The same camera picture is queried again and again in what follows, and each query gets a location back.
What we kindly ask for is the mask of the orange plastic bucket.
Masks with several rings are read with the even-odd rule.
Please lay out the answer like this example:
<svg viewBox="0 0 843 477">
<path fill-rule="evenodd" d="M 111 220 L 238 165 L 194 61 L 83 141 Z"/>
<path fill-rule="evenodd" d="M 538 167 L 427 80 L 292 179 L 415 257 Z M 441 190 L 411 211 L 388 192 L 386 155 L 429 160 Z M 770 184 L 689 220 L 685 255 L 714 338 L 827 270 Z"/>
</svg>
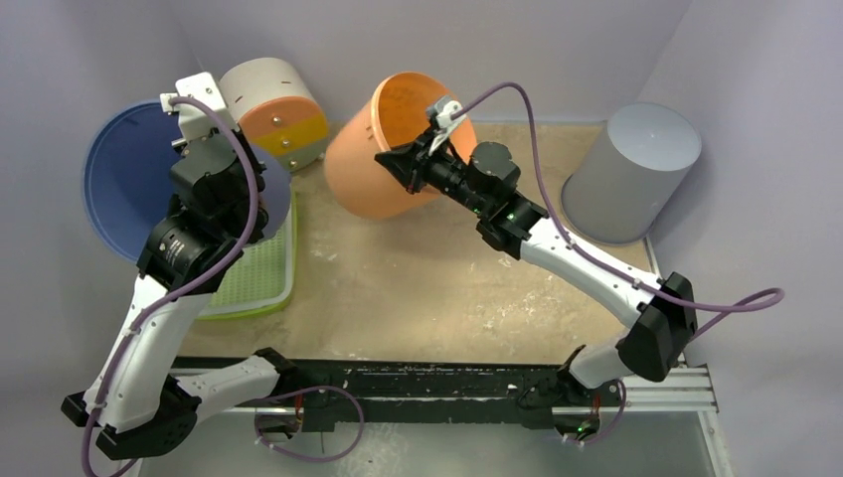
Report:
<svg viewBox="0 0 843 477">
<path fill-rule="evenodd" d="M 429 127 L 425 110 L 445 95 L 454 93 L 421 73 L 398 73 L 380 82 L 325 153 L 325 179 L 341 207 L 357 217 L 383 220 L 440 197 L 432 187 L 408 193 L 375 156 L 413 142 Z"/>
</svg>

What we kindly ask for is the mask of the blue plastic bucket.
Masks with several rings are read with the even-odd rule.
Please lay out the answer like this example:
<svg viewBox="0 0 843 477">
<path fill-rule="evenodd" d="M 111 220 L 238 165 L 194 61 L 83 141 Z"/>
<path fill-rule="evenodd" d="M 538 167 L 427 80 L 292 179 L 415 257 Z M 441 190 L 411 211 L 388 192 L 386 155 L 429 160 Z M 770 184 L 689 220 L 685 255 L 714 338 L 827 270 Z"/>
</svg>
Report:
<svg viewBox="0 0 843 477">
<path fill-rule="evenodd" d="M 167 215 L 177 162 L 178 118 L 160 101 L 133 105 L 95 137 L 84 164 L 84 205 L 92 227 L 142 273 L 175 272 L 186 280 L 227 269 L 245 247 L 273 238 L 291 205 L 289 173 L 255 152 L 239 131 L 222 131 L 246 171 L 250 208 L 242 228 L 212 228 L 187 213 Z"/>
</svg>

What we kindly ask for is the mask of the large grey plastic bucket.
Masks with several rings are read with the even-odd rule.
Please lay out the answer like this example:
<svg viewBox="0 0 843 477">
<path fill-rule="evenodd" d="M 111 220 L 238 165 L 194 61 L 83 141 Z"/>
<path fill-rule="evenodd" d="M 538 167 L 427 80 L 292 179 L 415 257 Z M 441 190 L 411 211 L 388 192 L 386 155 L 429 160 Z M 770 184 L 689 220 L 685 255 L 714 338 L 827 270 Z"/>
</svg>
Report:
<svg viewBox="0 0 843 477">
<path fill-rule="evenodd" d="M 638 241 L 701 152 L 701 135 L 679 112 L 653 102 L 626 105 L 608 119 L 564 183 L 563 214 L 593 241 Z"/>
</svg>

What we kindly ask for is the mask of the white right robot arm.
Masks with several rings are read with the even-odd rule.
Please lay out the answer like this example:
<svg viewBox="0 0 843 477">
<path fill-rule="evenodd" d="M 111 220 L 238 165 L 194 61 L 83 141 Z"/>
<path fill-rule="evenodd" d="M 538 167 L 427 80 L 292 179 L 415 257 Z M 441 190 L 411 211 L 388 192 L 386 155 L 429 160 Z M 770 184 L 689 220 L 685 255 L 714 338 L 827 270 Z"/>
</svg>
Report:
<svg viewBox="0 0 843 477">
<path fill-rule="evenodd" d="M 564 235 L 543 207 L 518 192 L 521 170 L 506 146 L 482 142 L 463 162 L 451 146 L 428 152 L 411 143 L 375 160 L 407 192 L 431 186 L 471 211 L 490 247 L 562 278 L 625 327 L 620 337 L 567 359 L 558 378 L 565 401 L 581 404 L 598 387 L 627 376 L 660 383 L 677 365 L 697 329 L 695 312 L 674 302 L 692 298 L 690 281 L 678 273 L 662 280 Z"/>
</svg>

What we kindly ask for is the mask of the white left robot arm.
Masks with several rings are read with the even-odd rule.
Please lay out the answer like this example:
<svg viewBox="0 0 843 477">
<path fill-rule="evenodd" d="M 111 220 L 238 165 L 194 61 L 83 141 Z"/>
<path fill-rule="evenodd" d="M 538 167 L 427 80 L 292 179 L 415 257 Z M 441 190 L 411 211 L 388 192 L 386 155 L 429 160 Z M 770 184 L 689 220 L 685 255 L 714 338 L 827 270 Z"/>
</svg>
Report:
<svg viewBox="0 0 843 477">
<path fill-rule="evenodd" d="M 170 372 L 226 273 L 268 232 L 271 213 L 258 200 L 263 169 L 240 133 L 220 128 L 187 140 L 171 167 L 175 192 L 139 255 L 119 337 L 90 387 L 62 403 L 108 459 L 158 457 L 223 410 L 261 398 L 283 406 L 295 397 L 289 363 L 269 348 L 194 378 Z"/>
</svg>

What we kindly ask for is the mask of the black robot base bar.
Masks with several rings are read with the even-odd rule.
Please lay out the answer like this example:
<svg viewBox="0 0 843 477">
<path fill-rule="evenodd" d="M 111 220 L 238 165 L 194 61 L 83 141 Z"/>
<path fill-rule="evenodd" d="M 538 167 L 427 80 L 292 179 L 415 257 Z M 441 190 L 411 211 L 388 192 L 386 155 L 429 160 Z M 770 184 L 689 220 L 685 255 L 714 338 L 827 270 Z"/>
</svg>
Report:
<svg viewBox="0 0 843 477">
<path fill-rule="evenodd" d="M 618 380 L 596 389 L 559 364 L 431 363 L 294 358 L 269 397 L 236 409 L 291 407 L 306 390 L 304 429 L 331 431 L 341 422 L 519 424 L 576 431 L 599 427 L 599 412 L 621 403 Z"/>
</svg>

